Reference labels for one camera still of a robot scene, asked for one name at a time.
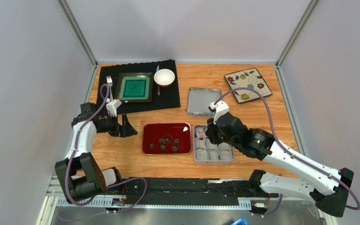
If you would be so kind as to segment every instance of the black cloth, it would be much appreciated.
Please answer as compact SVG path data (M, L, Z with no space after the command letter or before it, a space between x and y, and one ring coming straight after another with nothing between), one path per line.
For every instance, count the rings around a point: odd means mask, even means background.
M161 62L148 62L148 63L133 63L125 65L116 65L110 67L102 67L99 74L99 83L98 83L98 97L97 97L97 106L99 107L103 98L99 94L101 86L106 83L106 77L111 76L113 86L111 91L113 97L116 93L116 85L118 83L118 76L120 73L153 73L157 71L157 66L159 69L169 69L174 72L175 79L173 84L166 88L160 88L160 96L158 96L158 85L152 80L152 101L151 102L122 102L122 105L118 108L118 114L122 113L134 113L134 112L143 112L156 109L167 109L167 108L177 108L180 107L180 95L179 95L179 83L177 80L177 71L176 63L174 60L166 60ZM100 115L107 115L106 108L103 108Z

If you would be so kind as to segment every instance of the green plate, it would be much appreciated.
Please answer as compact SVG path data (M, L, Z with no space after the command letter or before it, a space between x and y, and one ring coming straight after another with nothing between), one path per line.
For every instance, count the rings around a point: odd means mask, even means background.
M121 73L115 98L122 102L152 101L153 73Z

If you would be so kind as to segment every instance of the dark red rectangular tray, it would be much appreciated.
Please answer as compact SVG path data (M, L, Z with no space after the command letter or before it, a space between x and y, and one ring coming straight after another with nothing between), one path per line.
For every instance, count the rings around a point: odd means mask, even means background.
M150 154L181 154L191 151L188 123L155 123L144 126L142 151Z

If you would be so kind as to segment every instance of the flower pattern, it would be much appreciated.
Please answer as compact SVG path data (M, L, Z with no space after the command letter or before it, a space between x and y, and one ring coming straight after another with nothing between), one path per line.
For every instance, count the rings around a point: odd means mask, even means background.
M242 94L241 95L241 99L242 100L248 100L249 99L249 96L247 94Z

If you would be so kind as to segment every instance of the wooden tabletop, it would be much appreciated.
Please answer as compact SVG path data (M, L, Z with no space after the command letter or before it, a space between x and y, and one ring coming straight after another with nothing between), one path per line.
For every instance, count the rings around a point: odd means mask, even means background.
M102 64L98 68L90 96L90 102L97 101L98 81ZM207 118L187 115L188 89L191 87L216 88L222 93L229 90L224 75L232 72L257 68L273 95L266 97L277 136L296 150L291 125L285 110L273 65L263 64L177 64L179 79L180 108L129 113L130 124L138 135L127 138L111 137L108 133L97 134L92 154L101 170L115 166L124 177L172 177L172 178L249 178L255 169L273 174L292 176L288 171L257 159L247 158L235 150L234 162L230 165L196 165L193 154L144 155L141 151L143 128L149 123L187 122L191 127L206 125ZM233 95L223 99L230 107L230 113L239 117L248 128L260 128L270 132L266 109L260 100L238 104Z

